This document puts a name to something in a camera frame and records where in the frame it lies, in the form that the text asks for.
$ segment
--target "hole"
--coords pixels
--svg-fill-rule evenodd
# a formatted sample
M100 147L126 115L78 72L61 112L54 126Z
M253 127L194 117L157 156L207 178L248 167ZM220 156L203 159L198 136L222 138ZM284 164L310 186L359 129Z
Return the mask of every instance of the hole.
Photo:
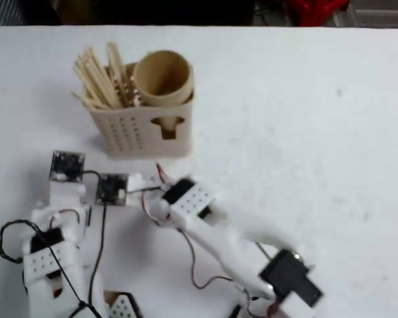
M152 124L161 127L162 139L170 140L176 139L176 127L184 122L182 117L164 116L157 117L151 120Z

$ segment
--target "chopstick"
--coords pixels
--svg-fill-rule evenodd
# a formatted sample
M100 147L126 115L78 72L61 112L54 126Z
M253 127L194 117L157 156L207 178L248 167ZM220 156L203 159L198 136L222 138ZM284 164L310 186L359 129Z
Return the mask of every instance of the chopstick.
M132 98L127 91L130 79L127 76L116 43L107 43L109 73L100 63L94 49L89 46L74 62L74 72L84 84L89 96L72 95L89 109L122 109L132 107Z
M90 111L94 109L103 109L103 110L109 109L107 105L100 103L99 101L95 101L94 99L78 95L75 91L72 91L71 93L72 96L78 98Z

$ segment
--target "red object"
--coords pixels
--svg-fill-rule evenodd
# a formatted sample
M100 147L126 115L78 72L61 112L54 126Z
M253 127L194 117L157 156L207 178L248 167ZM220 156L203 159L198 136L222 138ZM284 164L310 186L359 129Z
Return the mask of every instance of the red object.
M338 9L346 10L350 0L285 0L300 17L300 27L319 27Z

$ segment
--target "black wire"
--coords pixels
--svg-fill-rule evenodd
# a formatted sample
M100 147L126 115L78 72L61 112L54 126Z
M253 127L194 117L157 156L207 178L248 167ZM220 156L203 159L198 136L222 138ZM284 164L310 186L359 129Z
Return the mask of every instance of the black wire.
M82 301L80 299L80 296L77 294L74 286L72 285L71 281L69 280L68 276L65 273L65 270L63 269L62 265L60 264L58 258L56 257L52 247L49 245L49 243L47 242L47 240L43 237L43 232L40 230L40 228L38 227L37 224L28 221L28 220L14 220L11 222L7 222L6 224L4 224L1 229L0 229L0 256L12 263L15 264L21 264L23 262L23 258L22 257L18 257L18 258L13 258L10 257L9 255L6 254L4 248L3 248L3 234L5 232L5 229L7 229L8 227L10 227L11 225L14 224L25 224L28 225L30 228L32 228L34 230L34 232L38 235L39 239L43 242L44 245L47 246L47 248L49 249L50 253L52 254L54 261L57 263L60 271L62 272L63 276L65 277L66 281L68 282L68 285L70 286L71 290L74 292L75 297L77 298L79 304L77 309L75 310L75 314L77 314L79 311L83 310L84 308L88 308L92 311L92 313L97 317L97 318L102 318L102 316L98 313L98 311L95 309L94 306L86 304L85 301Z
M255 242L255 244L258 246L260 251L265 255L265 257L268 259L268 261L271 262L273 259L268 255L267 251L262 247L262 245L259 244L258 242Z
M27 285L25 285L25 273L24 273L24 270L22 270L22 284L24 285L25 292L28 295L28 288L27 288Z
M155 191L155 190L161 190L162 192L165 192L165 190L162 189L161 187L145 187L143 189L138 189L138 190L127 192L127 194L143 192L143 191Z
M99 267L100 259L101 259L101 254L103 252L103 246L105 243L105 224L106 224L106 209L107 204L106 202L103 204L103 216L101 219L101 235L100 235L100 249L99 249L99 254L98 258L96 260L96 263L94 265L94 269L92 272L92 276L90 278L90 286L88 288L88 303L91 305L92 304L92 294L93 294L93 282L94 282L94 277L96 276L96 272Z
M257 316L257 315L254 315L254 314L251 312L250 306L251 306L251 300L252 300L253 298L251 297L251 295L249 294L249 292L248 292L247 290L245 290L245 293L246 293L246 296L247 296L247 305L246 305L247 314L248 314L249 316L251 316L252 318L265 318L267 315L265 315L265 317L263 317L263 316Z
M224 277L224 276L214 276L211 277L203 286L199 286L196 281L194 280L194 268L196 266L196 253L194 252L194 248L193 248L193 244L190 241L190 239L188 238L187 234L184 233L183 231L181 231L180 229L177 229L178 232L180 232L184 238L186 239L189 247L190 247L190 251L192 252L192 267L190 270L190 278L192 280L193 286L196 287L199 290L203 290L205 288L207 288L214 280L226 280L228 282L232 282L233 280L231 278L228 277Z
M95 170L84 170L83 172L81 172L81 174L94 174L99 178L99 180L101 180L100 173Z

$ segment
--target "utensil holder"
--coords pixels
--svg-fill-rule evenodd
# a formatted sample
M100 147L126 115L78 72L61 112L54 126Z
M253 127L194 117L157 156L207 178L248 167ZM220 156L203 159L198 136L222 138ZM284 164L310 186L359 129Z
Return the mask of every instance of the utensil holder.
M109 111L89 109L105 139L109 155L116 158L186 156L191 148L194 92L182 105L167 108L146 106L132 80L134 67L135 64L125 65L131 78L126 90L134 107ZM166 131L161 126L162 117L177 118L175 131Z

